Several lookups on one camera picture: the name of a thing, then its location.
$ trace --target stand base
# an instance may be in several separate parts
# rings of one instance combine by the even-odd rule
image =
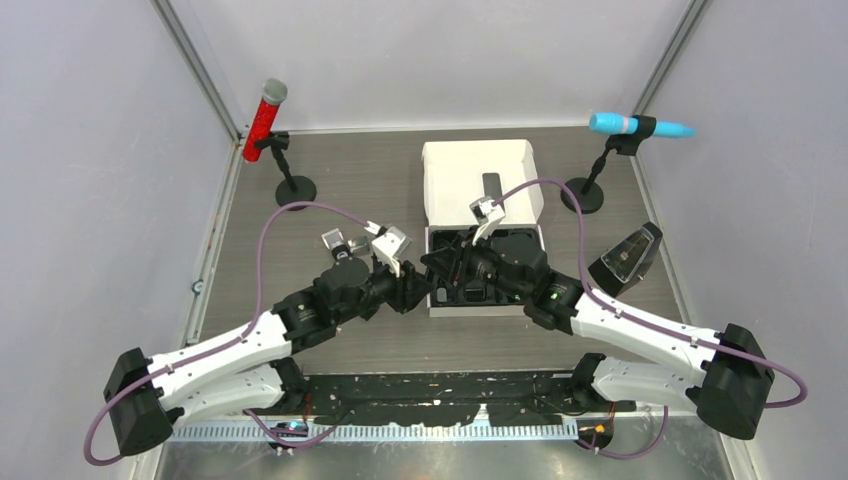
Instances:
[[[315,200],[315,197],[318,196],[318,187],[315,186],[315,182],[310,180],[307,177],[303,177],[300,175],[295,175],[292,177],[294,184],[297,185],[297,191],[292,191],[289,188],[289,184],[287,180],[283,180],[277,186],[277,192],[275,197],[277,198],[277,205],[283,206],[288,205],[294,202],[311,202]],[[292,210],[303,210],[306,207],[293,208]]]
[[[589,192],[583,195],[580,192],[583,190],[583,186],[585,184],[586,179],[582,177],[572,178],[565,182],[565,186],[574,193],[574,196],[577,197],[577,201],[580,202],[580,209],[583,213],[595,213],[604,205],[604,191],[597,183],[593,183],[592,187],[589,188]],[[575,211],[574,205],[571,204],[571,200],[569,200],[568,195],[566,195],[565,192],[560,193],[559,198],[569,210],[572,212]]]

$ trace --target white panel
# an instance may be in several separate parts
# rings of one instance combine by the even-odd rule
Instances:
[[[628,111],[687,0],[188,1],[248,121],[277,129],[583,124]]]
[[[0,477],[126,478],[85,431],[120,353],[176,346],[230,142],[149,2],[0,9]]]
[[[698,129],[641,151],[693,321],[752,330],[809,383],[748,443],[762,478],[848,470],[846,24],[846,2],[712,2],[648,108]],[[796,392],[778,375],[771,399]]]

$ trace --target worn black surface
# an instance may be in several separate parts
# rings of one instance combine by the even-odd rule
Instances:
[[[313,375],[308,382],[303,404],[262,413],[309,413],[319,424],[451,426],[470,423],[486,404],[492,426],[522,426],[558,424],[558,413],[585,412],[572,399],[567,371]],[[635,405],[619,402],[616,410]]]

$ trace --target gray wood tabletop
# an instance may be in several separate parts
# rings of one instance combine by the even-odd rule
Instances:
[[[605,137],[587,128],[530,128],[294,135],[287,158],[293,173],[310,177],[318,201],[348,209],[378,223],[391,223],[413,239],[405,256],[420,268],[426,218],[421,148],[427,141],[527,139],[540,177],[585,176],[603,150]],[[256,244],[277,208],[274,190],[282,179],[270,152],[241,169],[225,232],[202,338],[249,321],[256,302]],[[609,157],[599,184],[606,201],[586,218],[588,262],[648,220],[630,159]],[[540,224],[552,267],[577,275],[577,219],[543,189]],[[265,246],[264,307],[309,286],[329,268],[320,235],[335,227],[347,237],[360,227],[331,212],[284,213]],[[621,300],[679,320],[662,261]],[[595,340],[535,326],[526,317],[429,318],[425,302],[406,315],[383,307],[370,321],[352,320],[336,338],[295,356],[304,373],[519,370],[573,367],[585,352],[624,359],[635,355]]]

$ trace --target microphone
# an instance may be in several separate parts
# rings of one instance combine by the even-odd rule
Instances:
[[[277,110],[280,109],[280,104],[286,99],[288,93],[286,84],[276,78],[269,78],[262,86],[262,100],[256,110],[256,116],[253,117],[253,124],[244,142],[244,150],[241,152],[241,156],[248,162],[259,160],[259,154],[262,151],[256,148],[255,143],[271,134],[271,125],[277,116]]]
[[[589,119],[589,129],[606,135],[632,134],[636,132],[639,120],[617,113],[596,113]],[[695,135],[695,129],[679,123],[660,122],[654,128],[654,137],[685,138]]]

